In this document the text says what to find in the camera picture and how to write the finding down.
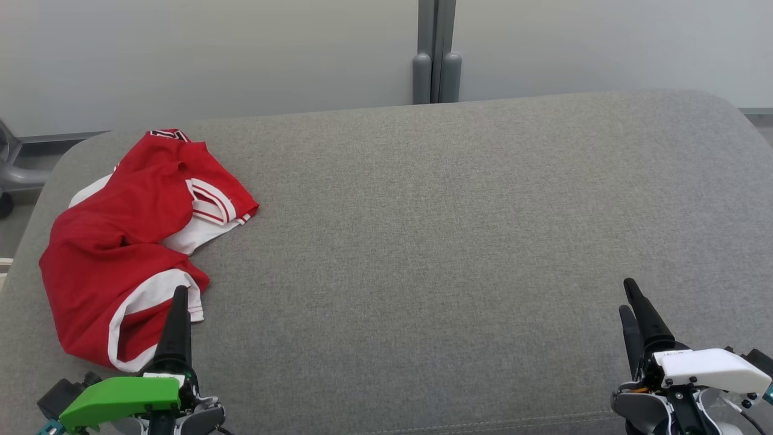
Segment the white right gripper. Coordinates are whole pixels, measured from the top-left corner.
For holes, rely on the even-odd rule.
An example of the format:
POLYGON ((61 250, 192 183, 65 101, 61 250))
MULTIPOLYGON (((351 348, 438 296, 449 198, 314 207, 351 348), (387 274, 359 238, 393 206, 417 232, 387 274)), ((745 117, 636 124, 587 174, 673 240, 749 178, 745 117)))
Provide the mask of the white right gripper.
POLYGON ((750 409, 764 401, 770 378, 735 372, 724 349, 678 342, 635 279, 624 279, 624 294, 619 317, 632 380, 611 394, 611 410, 626 421, 627 435, 744 435, 712 416, 716 402, 768 435, 750 409))

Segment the grey partition post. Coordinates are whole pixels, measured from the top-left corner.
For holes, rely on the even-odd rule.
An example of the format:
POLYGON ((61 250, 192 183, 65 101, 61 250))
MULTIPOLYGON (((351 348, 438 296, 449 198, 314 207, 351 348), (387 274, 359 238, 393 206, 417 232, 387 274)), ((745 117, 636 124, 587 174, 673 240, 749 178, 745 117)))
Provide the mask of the grey partition post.
POLYGON ((412 104, 460 100, 462 57, 453 51, 457 0, 418 0, 417 52, 412 60, 412 104))

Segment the grey metal stand leg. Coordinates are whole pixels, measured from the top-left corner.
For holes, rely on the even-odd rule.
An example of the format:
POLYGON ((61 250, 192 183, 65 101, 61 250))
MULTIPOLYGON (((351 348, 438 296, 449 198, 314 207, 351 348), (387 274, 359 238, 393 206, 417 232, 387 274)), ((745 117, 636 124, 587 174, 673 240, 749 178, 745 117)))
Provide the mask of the grey metal stand leg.
POLYGON ((50 179, 51 170, 30 170, 16 166, 14 161, 21 150, 21 141, 0 119, 0 193, 38 189, 50 179))

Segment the grey fabric sofa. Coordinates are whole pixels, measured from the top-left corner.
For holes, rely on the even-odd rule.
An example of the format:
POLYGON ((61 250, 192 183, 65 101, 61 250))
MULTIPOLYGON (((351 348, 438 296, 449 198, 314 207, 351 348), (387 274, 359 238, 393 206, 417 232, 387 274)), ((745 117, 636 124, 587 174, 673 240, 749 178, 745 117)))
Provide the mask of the grey fabric sofa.
POLYGON ((199 121, 260 204, 196 251, 193 365, 238 435, 616 435, 635 279, 773 357, 773 147, 704 91, 199 121))

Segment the red white basketball shorts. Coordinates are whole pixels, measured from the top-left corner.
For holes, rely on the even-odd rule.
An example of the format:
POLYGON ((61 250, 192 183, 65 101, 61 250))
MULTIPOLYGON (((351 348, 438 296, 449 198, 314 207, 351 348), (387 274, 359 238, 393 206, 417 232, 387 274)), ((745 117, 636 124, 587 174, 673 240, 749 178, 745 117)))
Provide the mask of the red white basketball shorts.
POLYGON ((192 217, 191 198, 102 193, 56 218, 39 265, 66 353, 137 372, 155 353, 178 287, 191 320, 204 319, 209 278, 163 243, 192 217))

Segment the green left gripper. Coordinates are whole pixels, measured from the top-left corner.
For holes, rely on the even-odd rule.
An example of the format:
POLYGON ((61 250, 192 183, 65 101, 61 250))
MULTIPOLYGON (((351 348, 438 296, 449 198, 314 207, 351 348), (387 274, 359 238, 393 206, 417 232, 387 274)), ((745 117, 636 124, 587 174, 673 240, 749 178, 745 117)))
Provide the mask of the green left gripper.
POLYGON ((86 387, 60 414, 69 435, 112 424, 122 435, 225 433, 225 407, 201 396, 191 368, 188 287, 177 286, 160 340, 141 376, 107 378, 86 387))

